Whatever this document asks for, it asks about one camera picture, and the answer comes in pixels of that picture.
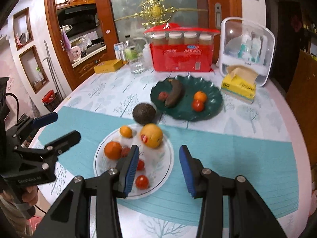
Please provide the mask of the person's left hand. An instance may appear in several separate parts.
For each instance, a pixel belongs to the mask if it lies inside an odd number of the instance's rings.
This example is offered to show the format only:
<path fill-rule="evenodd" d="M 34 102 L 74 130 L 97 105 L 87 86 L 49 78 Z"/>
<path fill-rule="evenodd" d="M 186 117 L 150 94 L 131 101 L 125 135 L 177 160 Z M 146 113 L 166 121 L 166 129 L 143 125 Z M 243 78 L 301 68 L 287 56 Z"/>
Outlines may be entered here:
<path fill-rule="evenodd" d="M 22 195 L 23 202 L 29 204 L 30 206 L 34 206 L 38 202 L 38 187 L 37 186 L 29 186 L 25 188 L 25 192 Z"/>

